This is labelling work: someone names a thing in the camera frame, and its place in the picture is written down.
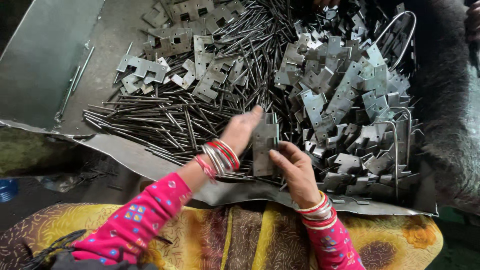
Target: woman's right hand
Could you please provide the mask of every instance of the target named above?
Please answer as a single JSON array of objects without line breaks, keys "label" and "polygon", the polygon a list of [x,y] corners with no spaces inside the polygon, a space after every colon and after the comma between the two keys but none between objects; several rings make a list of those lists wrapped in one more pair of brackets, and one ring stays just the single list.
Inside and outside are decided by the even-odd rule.
[{"label": "woman's right hand", "polygon": [[301,209],[308,209],[320,203],[313,172],[312,160],[291,142],[280,141],[279,150],[270,150],[270,158],[282,171],[287,181],[292,200]]}]

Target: pink sleeve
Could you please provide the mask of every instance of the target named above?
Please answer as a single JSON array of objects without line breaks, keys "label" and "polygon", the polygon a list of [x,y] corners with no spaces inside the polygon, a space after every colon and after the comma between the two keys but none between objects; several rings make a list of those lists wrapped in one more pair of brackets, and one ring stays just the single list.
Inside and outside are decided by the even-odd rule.
[{"label": "pink sleeve", "polygon": [[326,221],[311,221],[303,218],[319,269],[365,270],[360,256],[353,247],[348,231],[332,208],[332,217]]},{"label": "pink sleeve", "polygon": [[107,222],[83,241],[72,244],[76,260],[98,259],[105,265],[116,264],[123,248],[123,259],[136,264],[158,230],[175,216],[191,198],[191,191],[176,173],[149,185],[135,199],[115,211]]}]

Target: pile of metal parts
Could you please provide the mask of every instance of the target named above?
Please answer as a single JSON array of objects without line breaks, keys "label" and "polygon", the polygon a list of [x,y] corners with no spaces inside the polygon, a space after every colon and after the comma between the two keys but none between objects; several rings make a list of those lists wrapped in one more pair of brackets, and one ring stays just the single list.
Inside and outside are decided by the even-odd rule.
[{"label": "pile of metal parts", "polygon": [[143,17],[155,27],[141,29],[144,53],[120,59],[121,93],[89,105],[84,120],[183,165],[232,116],[260,104],[252,151],[221,181],[284,188],[268,150],[287,140],[310,155],[334,202],[404,205],[419,182],[408,161],[422,135],[407,95],[418,68],[415,15],[400,5],[390,19],[367,0],[319,14],[301,4],[161,0]]}]

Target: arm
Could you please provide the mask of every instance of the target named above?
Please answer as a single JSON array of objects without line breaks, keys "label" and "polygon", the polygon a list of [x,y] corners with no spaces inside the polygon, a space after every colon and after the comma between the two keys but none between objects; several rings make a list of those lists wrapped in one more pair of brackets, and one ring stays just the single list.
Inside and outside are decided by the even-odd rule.
[{"label": "arm", "polygon": [[302,214],[319,267],[364,269],[348,231],[326,195],[318,191],[310,157],[289,142],[280,142],[279,150],[271,150],[270,158],[282,169],[292,200],[299,206],[296,211]]},{"label": "arm", "polygon": [[[222,134],[222,141],[239,155],[246,148],[261,115],[262,108],[256,106],[249,113],[233,117]],[[201,155],[201,158],[213,167],[207,155]],[[208,176],[200,165],[190,161],[177,172],[148,186],[86,239],[74,242],[74,258],[98,259],[106,265],[125,259],[135,264],[148,242],[190,200],[192,192],[198,191],[206,181]]]}]

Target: yellow patterned fabric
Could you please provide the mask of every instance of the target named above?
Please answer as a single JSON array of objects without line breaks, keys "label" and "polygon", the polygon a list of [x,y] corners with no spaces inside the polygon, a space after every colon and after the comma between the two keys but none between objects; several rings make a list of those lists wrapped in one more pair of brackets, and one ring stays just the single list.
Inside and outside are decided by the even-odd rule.
[{"label": "yellow patterned fabric", "polygon": [[[53,241],[87,229],[85,238],[118,205],[63,204],[43,209],[0,238],[0,270],[19,269]],[[339,213],[368,270],[424,269],[442,249],[443,237],[426,216],[361,216]],[[142,262],[163,270],[318,269],[299,216],[268,203],[264,211],[239,206],[185,207],[153,240]]]}]

